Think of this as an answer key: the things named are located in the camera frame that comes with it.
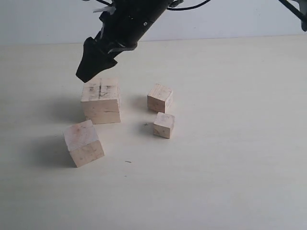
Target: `black cable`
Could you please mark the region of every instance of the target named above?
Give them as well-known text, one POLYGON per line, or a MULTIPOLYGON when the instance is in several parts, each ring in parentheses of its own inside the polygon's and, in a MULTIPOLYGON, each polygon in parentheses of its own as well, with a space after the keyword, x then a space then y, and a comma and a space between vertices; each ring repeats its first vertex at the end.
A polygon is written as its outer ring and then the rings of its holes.
POLYGON ((107 2, 107 1, 104 1, 104 0, 96 0, 97 2, 100 2, 100 3, 102 3, 102 4, 105 4, 105 5, 107 5, 107 6, 112 6, 112 3, 109 3, 109 2, 107 2))
POLYGON ((303 23, 307 24, 307 17, 302 14, 294 5, 289 3, 287 0, 278 0, 280 1, 286 8, 288 8, 296 17, 302 20, 303 23))
POLYGON ((206 1, 203 1, 202 3, 200 3, 198 5, 190 6, 190 7, 184 7, 184 8, 170 8, 170 7, 168 7, 167 9, 169 11, 188 11, 188 10, 193 10, 193 9, 199 8, 199 7, 203 6, 204 4, 207 4, 210 1, 211 0, 206 0, 206 1))

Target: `large wooden block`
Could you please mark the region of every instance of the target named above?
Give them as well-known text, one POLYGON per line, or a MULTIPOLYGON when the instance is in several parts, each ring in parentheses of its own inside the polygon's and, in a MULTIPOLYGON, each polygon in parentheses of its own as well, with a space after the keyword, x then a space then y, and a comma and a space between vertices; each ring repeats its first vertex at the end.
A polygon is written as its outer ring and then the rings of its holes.
POLYGON ((77 167, 105 155, 91 120, 67 128, 64 131, 64 138, 77 167))
POLYGON ((117 79, 94 78, 84 84, 82 107, 93 124, 120 122, 120 93, 117 79))
POLYGON ((153 123, 153 134, 170 139, 174 129, 175 117, 170 114, 158 113, 153 123))
POLYGON ((173 90, 160 84, 156 84, 147 95, 148 108, 156 112, 166 113, 172 102, 173 90))

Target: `wall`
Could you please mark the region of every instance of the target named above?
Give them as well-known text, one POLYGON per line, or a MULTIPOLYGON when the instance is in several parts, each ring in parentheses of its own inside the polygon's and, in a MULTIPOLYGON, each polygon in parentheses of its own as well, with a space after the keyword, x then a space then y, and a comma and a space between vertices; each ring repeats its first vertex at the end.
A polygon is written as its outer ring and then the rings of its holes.
MULTIPOLYGON (((186 0, 182 6, 201 0, 186 0)), ((78 43, 101 27, 94 0, 4 0, 0 45, 78 43)), ((143 40, 302 34, 300 22, 278 0, 212 0, 192 11, 167 11, 143 40)))

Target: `table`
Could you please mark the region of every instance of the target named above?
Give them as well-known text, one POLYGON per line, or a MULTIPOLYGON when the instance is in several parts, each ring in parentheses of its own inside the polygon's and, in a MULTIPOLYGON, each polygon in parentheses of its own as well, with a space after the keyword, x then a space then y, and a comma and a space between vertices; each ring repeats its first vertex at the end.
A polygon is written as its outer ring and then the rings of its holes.
POLYGON ((122 97, 122 123, 96 126, 106 156, 75 168, 82 49, 0 46, 1 229, 307 228, 306 36, 140 43, 101 73, 122 97), (155 83, 175 92, 170 140, 155 83))

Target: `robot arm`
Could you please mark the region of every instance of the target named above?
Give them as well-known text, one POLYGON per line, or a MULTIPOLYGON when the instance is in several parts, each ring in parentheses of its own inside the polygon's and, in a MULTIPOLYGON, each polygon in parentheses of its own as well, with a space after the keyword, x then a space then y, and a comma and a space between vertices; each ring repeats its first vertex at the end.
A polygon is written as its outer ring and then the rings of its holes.
MULTIPOLYGON (((114 58, 123 51, 134 50, 140 38, 167 9, 191 10, 210 0, 187 8, 174 8, 183 0, 97 0, 106 5, 97 10, 102 12, 99 19, 102 29, 95 38, 87 38, 83 45, 83 57, 77 70, 77 77, 83 82, 92 79, 99 72, 114 67, 114 58)), ((302 29, 307 30, 307 0, 294 0, 300 11, 287 0, 279 0, 302 21, 302 29)))

